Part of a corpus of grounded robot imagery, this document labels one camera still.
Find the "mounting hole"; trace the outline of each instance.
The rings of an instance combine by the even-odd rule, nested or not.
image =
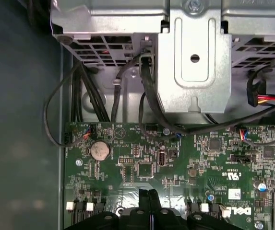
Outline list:
[[[200,60],[200,57],[197,54],[191,56],[191,62],[197,63]]]

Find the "green circuit board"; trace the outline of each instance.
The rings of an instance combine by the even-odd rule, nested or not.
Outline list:
[[[85,141],[66,149],[64,227],[102,209],[120,215],[123,208],[138,206],[139,189],[156,189],[162,206],[177,209],[183,218],[192,212],[188,203],[222,204],[235,226],[254,230],[260,221],[264,230],[272,230],[275,146],[248,146],[235,128],[151,140],[132,123],[68,123],[68,138],[80,137],[88,128],[91,134]],[[158,125],[146,129],[163,135]],[[275,139],[275,126],[246,129],[252,141]],[[102,161],[93,157],[105,154]],[[259,184],[266,190],[258,189]]]

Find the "chip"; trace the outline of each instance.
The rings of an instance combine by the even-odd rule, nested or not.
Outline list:
[[[267,146],[263,148],[264,158],[274,158],[275,146]]]
[[[196,179],[189,179],[189,184],[196,185]]]
[[[260,192],[260,198],[262,199],[267,198],[267,192]]]
[[[219,139],[210,139],[209,149],[210,150],[220,150],[220,140]]]
[[[197,170],[195,170],[195,169],[190,169],[190,170],[189,170],[189,174],[190,174],[191,177],[196,177],[196,176],[197,176]]]
[[[259,201],[259,200],[255,200],[254,206],[255,206],[255,207],[260,207],[260,201]]]
[[[139,164],[138,175],[140,177],[151,177],[152,176],[152,164]]]

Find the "screw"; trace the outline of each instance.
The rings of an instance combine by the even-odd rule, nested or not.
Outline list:
[[[73,42],[73,39],[71,37],[68,37],[68,36],[58,36],[57,37],[57,40],[60,42],[60,43],[63,43],[64,45],[67,45],[69,46],[72,42]]]
[[[257,221],[255,224],[254,224],[254,227],[258,230],[262,230],[264,228],[264,225],[262,224],[262,222],[259,222]]]
[[[164,128],[164,129],[163,129],[163,134],[164,134],[165,136],[168,136],[168,135],[170,134],[170,129],[169,129],[169,128]]]
[[[196,12],[200,9],[201,3],[200,0],[191,0],[189,3],[189,8],[191,11]]]
[[[200,215],[194,215],[193,218],[196,220],[201,220],[203,217]]]
[[[168,213],[168,210],[167,210],[167,209],[162,209],[162,210],[161,210],[161,213],[162,213],[162,214],[167,214],[167,213]]]
[[[83,161],[81,159],[76,159],[75,160],[75,164],[76,164],[76,166],[82,166],[83,165]]]
[[[131,70],[131,77],[132,77],[132,78],[136,78],[137,75],[138,75],[137,71],[136,71],[135,69],[132,69],[132,70]]]

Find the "black connector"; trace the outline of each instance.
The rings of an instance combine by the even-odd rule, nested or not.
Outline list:
[[[266,94],[266,81],[260,80],[252,87],[247,87],[247,101],[253,107],[258,106],[258,95]]]

